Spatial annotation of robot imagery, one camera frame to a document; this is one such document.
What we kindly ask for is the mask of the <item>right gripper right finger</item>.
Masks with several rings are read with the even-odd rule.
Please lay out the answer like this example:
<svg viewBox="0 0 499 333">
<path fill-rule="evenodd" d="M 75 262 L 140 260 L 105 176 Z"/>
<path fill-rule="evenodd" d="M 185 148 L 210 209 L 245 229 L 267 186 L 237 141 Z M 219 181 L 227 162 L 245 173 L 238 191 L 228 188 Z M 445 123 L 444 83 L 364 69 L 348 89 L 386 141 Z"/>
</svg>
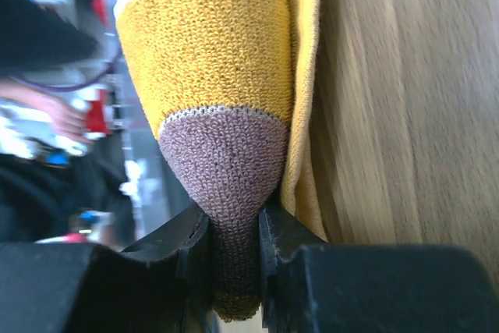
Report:
<svg viewBox="0 0 499 333">
<path fill-rule="evenodd" d="M 259 213 L 263 326 L 269 332 L 315 332 L 308 249 L 324 241 L 268 200 Z"/>
</svg>

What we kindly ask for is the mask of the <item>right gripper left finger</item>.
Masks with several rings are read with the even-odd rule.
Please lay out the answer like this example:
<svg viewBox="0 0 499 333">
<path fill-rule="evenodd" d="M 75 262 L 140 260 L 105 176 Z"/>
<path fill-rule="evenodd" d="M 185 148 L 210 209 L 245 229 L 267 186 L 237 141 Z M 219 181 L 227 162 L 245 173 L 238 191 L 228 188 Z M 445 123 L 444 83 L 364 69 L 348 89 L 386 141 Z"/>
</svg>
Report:
<svg viewBox="0 0 499 333">
<path fill-rule="evenodd" d="M 195 204 L 126 247 L 136 277 L 136 332 L 213 332 L 211 227 Z"/>
</svg>

